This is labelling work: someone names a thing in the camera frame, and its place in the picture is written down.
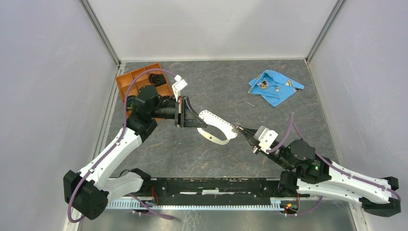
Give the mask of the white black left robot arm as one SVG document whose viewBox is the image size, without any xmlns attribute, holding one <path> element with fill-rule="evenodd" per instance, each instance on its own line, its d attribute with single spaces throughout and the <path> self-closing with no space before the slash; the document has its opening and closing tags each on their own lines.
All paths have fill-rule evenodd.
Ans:
<svg viewBox="0 0 408 231">
<path fill-rule="evenodd" d="M 69 170 L 64 175 L 64 199 L 70 222 L 95 219 L 110 202 L 130 193 L 146 196 L 151 191 L 151 183 L 137 172 L 113 180 L 109 177 L 152 134 L 158 118 L 171 119 L 180 128 L 207 127 L 187 96 L 167 98 L 160 96 L 152 85 L 140 88 L 132 112 L 125 118 L 117 137 L 81 170 Z"/>
</svg>

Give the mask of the metal key holder plate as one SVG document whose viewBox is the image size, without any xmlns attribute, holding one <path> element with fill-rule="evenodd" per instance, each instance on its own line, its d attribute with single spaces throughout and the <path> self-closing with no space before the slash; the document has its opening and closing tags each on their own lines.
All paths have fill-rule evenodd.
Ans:
<svg viewBox="0 0 408 231">
<path fill-rule="evenodd" d="M 215 135 L 204 131 L 202 128 L 197 129 L 200 135 L 213 143 L 226 145 L 230 140 L 235 139 L 238 136 L 238 131 L 232 124 L 208 110 L 201 111 L 199 113 L 199 118 L 202 119 L 207 125 L 216 127 L 225 135 L 226 139 L 221 140 Z"/>
</svg>

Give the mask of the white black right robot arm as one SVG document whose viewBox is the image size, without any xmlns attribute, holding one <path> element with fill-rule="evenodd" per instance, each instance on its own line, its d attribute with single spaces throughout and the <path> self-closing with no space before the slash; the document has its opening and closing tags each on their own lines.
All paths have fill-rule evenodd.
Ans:
<svg viewBox="0 0 408 231">
<path fill-rule="evenodd" d="M 283 196 L 317 195 L 361 206 L 363 211 L 379 217 L 401 212 L 401 200 L 395 195 L 399 181 L 395 177 L 373 178 L 351 171 L 329 158 L 318 155 L 305 140 L 288 146 L 276 141 L 277 133 L 264 126 L 237 130 L 253 148 L 283 168 L 278 191 Z"/>
</svg>

